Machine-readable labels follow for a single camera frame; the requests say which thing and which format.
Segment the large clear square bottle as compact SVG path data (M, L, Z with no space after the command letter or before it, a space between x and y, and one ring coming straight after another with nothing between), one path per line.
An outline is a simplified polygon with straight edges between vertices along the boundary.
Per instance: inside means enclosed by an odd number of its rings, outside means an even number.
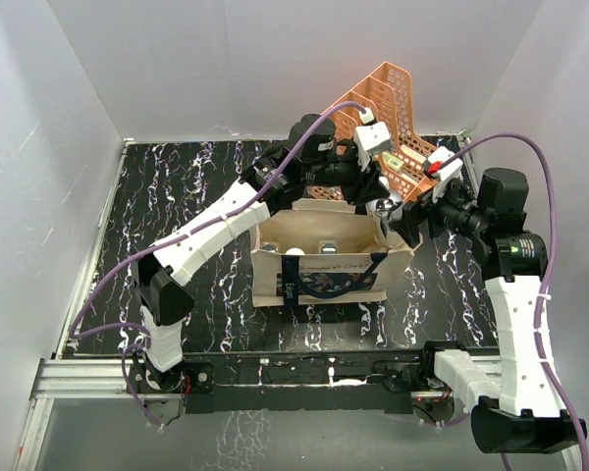
M321 240L318 244L318 251L321 254L336 254L338 246L334 240Z

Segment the cream canvas tote bag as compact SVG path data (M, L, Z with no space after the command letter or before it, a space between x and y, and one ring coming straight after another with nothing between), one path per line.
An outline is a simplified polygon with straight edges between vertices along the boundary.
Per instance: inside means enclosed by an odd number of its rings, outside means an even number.
M397 234L382 235L375 216L337 200L301 199L250 236L255 307L382 301L414 256ZM338 252L321 254L321 240L334 240ZM281 252L259 249L269 241ZM292 247L305 254L286 255Z

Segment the cream round cap bottle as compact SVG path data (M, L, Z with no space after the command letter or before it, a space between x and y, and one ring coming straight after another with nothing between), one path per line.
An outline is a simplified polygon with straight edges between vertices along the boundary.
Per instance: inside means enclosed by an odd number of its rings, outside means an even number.
M304 254L305 254L305 252L304 252L302 249L298 248L298 247L292 247L292 248L288 249L288 250L285 252L285 254L286 254L286 255L296 255L296 256L300 256L300 255L304 255Z

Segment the small clear square bottle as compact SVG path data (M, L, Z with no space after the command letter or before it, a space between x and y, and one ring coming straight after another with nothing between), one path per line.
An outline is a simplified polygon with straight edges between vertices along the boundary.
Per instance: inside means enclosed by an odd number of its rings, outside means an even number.
M270 253L280 253L280 244L278 242L264 242L259 246L260 250L270 252Z

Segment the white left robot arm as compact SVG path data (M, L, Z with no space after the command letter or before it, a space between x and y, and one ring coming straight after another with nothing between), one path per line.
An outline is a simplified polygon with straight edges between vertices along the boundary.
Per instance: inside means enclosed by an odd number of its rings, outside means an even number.
M134 287L149 332L148 378L159 390L173 391L182 382L182 323L194 306L187 286L222 248L292 208L311 186L338 187L352 205L388 196L374 157L391 149L393 140L371 111L361 113L360 120L352 137L338 139L330 118L303 116L288 138L266 148L206 210L153 242L132 263Z

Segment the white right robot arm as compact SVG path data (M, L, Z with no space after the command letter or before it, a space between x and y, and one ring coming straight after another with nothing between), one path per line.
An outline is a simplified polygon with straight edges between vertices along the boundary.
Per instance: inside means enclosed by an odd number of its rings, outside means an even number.
M578 443L582 420L566 411L544 367L553 362L536 349L535 309L546 278L545 241L523 228L529 186L516 170L485 171L476 194L460 179L444 191L432 188L407 202L390 227L410 247L419 227L430 237L444 231L467 238L480 267L498 330L501 378L490 379L456 341L429 340L421 351L419 381L448 386L470 416L473 439L484 453L552 454Z

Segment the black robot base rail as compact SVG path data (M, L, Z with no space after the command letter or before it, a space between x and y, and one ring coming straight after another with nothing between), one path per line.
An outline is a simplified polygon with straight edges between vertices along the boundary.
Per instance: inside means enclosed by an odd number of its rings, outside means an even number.
M146 404L172 401L185 414L371 410L434 422L462 413L449 387L422 375L417 350L188 354L166 373L134 353L127 365Z

